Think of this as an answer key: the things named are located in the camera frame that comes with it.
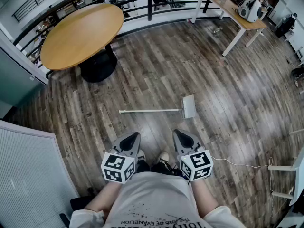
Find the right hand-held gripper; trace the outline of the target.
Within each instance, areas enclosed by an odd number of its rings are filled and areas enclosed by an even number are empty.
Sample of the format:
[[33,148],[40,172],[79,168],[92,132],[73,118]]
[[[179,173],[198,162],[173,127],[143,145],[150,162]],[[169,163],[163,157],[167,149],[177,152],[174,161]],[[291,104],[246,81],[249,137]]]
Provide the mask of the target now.
[[177,156],[179,169],[182,176],[189,181],[206,179],[211,175],[213,160],[209,150],[205,150],[197,136],[185,130],[175,129],[172,132],[173,143],[176,152],[181,152],[183,148],[196,148],[187,153]]

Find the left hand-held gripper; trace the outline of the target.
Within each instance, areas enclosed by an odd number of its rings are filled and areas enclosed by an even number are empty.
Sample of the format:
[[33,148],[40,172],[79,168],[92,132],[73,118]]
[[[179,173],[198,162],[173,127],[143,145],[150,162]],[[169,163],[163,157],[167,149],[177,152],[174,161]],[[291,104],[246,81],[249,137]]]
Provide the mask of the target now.
[[126,133],[114,141],[113,148],[105,153],[101,164],[103,176],[107,181],[124,184],[131,178],[135,173],[140,142],[141,135],[138,132]]

